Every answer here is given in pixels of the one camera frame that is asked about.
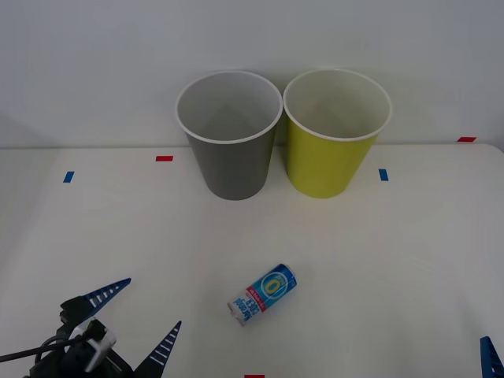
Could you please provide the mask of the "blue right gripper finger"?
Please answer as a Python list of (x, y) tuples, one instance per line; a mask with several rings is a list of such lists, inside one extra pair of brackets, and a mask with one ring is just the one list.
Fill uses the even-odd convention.
[(491, 338), (480, 339), (480, 365), (483, 378), (504, 378), (504, 366)]

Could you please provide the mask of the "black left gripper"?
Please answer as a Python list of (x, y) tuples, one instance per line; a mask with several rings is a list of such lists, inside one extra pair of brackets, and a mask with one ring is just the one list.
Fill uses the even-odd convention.
[[(125, 289), (132, 279), (127, 278), (91, 291), (85, 295), (71, 298), (61, 304), (60, 318), (64, 325), (78, 325), (93, 317), (120, 291)], [(52, 350), (48, 355), (35, 356), (35, 364), (29, 370), (30, 377), (136, 377), (161, 378), (168, 363), (170, 354), (180, 332), (182, 321), (178, 321), (162, 341), (148, 354), (148, 356), (134, 370), (113, 349), (99, 365), (90, 372), (85, 368), (94, 357), (96, 349), (89, 343), (89, 339), (69, 347)]]

